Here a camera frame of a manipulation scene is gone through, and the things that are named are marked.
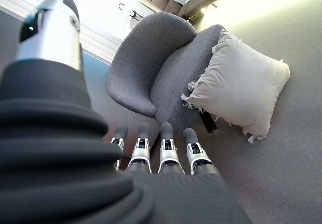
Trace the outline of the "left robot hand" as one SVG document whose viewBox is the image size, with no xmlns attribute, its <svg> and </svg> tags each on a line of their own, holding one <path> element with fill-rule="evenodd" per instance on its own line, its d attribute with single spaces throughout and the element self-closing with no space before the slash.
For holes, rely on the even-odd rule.
<svg viewBox="0 0 322 224">
<path fill-rule="evenodd" d="M 91 108 L 73 0 L 24 21 L 1 80 L 1 223 L 249 223 L 211 161 L 186 175 L 118 170 L 117 139 Z"/>
</svg>

